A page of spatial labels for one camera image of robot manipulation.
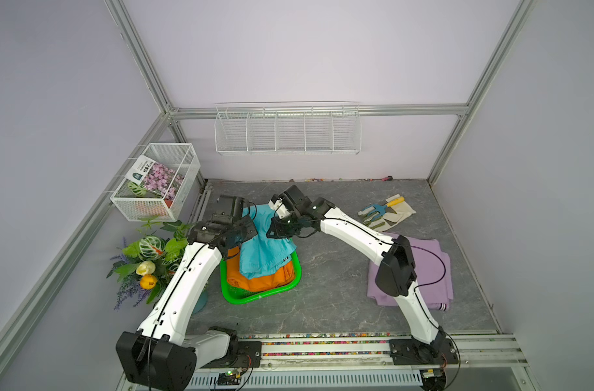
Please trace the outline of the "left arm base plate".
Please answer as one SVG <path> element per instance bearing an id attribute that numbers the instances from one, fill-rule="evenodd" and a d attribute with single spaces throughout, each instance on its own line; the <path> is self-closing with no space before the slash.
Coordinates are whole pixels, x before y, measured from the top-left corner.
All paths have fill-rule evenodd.
<path id="1" fill-rule="evenodd" d="M 261 358 L 262 343 L 254 340 L 245 340 L 230 347 L 224 357 L 211 361 L 203 366 L 203 368 L 259 368 Z"/>

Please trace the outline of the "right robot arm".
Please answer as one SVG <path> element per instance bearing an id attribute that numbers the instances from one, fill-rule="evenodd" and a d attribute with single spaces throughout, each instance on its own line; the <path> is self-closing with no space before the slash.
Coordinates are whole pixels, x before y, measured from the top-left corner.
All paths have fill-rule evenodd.
<path id="1" fill-rule="evenodd" d="M 412 246 L 406 239 L 385 236 L 327 204 L 299 211 L 276 200 L 269 202 L 269 207 L 274 211 L 274 222 L 268 237 L 291 237 L 303 228 L 313 228 L 358 250 L 379 267 L 376 280 L 380 290 L 394 298 L 412 338 L 434 349 L 441 347 L 445 332 L 427 309 L 414 270 Z"/>

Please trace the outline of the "purple pants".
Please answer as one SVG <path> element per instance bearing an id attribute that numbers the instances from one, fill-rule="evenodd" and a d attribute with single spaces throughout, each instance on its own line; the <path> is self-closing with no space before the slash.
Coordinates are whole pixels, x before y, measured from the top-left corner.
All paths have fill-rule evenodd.
<path id="1" fill-rule="evenodd" d="M 447 311 L 453 301 L 449 255 L 441 250 L 440 243 L 435 239 L 408 237 L 408 241 L 413 246 L 419 291 L 427 307 L 434 311 Z M 394 298 L 377 287 L 375 283 L 377 271 L 377 265 L 371 262 L 367 278 L 367 297 L 375 300 L 378 306 L 397 307 Z"/>

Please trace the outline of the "green plastic basket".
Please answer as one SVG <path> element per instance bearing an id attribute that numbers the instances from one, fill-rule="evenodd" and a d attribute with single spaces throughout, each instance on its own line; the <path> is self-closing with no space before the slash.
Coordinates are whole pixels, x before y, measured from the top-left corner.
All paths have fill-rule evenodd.
<path id="1" fill-rule="evenodd" d="M 228 259 L 220 263 L 221 291 L 226 301 L 244 305 L 264 297 L 285 293 L 295 288 L 301 280 L 302 269 L 296 252 L 290 262 L 275 274 L 246 279 L 239 271 L 240 249 L 230 249 Z"/>

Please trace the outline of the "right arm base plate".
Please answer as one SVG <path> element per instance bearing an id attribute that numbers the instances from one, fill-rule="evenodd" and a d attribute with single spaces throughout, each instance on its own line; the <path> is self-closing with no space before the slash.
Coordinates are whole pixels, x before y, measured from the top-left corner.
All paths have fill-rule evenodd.
<path id="1" fill-rule="evenodd" d="M 390 357 L 396 366 L 439 366 L 459 364 L 458 350 L 450 339 L 433 347 L 414 339 L 392 339 L 389 341 Z"/>

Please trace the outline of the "teal pants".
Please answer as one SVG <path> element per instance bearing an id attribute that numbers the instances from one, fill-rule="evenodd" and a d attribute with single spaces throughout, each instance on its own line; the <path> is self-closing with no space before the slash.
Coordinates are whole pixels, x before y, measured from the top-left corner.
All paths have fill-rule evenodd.
<path id="1" fill-rule="evenodd" d="M 269 239 L 274 211 L 268 205 L 256 205 L 251 213 L 245 210 L 255 224 L 257 235 L 241 244 L 239 271 L 248 280 L 274 275 L 292 260 L 296 250 L 290 239 Z"/>

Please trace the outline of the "orange pants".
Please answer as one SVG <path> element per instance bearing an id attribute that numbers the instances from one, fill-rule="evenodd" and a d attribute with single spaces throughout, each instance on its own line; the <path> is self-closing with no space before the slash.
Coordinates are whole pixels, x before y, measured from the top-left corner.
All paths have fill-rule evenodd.
<path id="1" fill-rule="evenodd" d="M 252 278 L 240 273 L 240 249 L 233 248 L 228 251 L 228 260 L 226 261 L 225 278 L 228 286 L 244 289 L 248 292 L 259 293 L 266 292 L 274 288 L 288 285 L 295 279 L 295 268 L 290 261 L 284 267 L 280 268 L 274 275 Z"/>

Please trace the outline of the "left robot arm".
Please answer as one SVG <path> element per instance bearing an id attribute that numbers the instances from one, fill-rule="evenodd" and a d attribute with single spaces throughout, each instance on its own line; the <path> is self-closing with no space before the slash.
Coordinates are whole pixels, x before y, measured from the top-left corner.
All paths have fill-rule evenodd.
<path id="1" fill-rule="evenodd" d="M 147 318 L 135 332 L 123 332 L 116 353 L 124 376 L 148 389 L 184 390 L 193 374 L 208 364 L 239 363 L 238 335 L 212 327 L 186 340 L 186 330 L 202 291 L 230 249 L 254 238 L 249 217 L 199 223 L 186 238 L 183 259 Z"/>

